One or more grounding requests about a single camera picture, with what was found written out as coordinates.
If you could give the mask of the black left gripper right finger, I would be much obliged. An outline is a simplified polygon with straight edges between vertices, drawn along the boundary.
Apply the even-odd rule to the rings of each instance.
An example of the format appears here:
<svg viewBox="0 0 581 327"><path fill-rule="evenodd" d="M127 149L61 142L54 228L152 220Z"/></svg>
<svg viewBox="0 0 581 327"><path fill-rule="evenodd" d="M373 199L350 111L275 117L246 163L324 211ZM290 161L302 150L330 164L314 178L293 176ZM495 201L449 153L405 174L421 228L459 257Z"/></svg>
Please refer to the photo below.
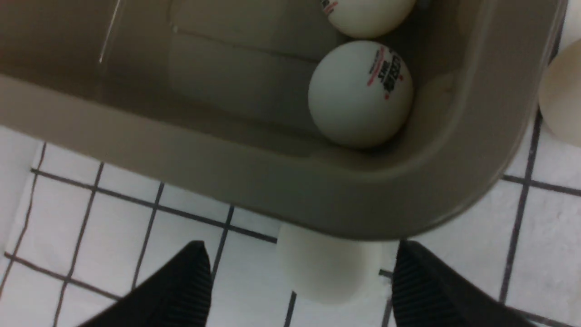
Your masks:
<svg viewBox="0 0 581 327"><path fill-rule="evenodd" d="M399 327L531 327L416 241L399 244L392 302Z"/></svg>

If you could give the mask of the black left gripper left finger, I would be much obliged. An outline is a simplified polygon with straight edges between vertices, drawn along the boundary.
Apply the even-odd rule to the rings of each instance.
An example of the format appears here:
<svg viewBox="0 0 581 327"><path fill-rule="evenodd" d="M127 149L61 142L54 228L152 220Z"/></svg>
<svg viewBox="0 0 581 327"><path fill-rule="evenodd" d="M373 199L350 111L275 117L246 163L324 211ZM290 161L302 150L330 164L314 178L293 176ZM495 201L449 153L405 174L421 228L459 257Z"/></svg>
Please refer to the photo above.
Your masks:
<svg viewBox="0 0 581 327"><path fill-rule="evenodd" d="M146 281L83 327L205 327L212 269L205 243L191 241Z"/></svg>

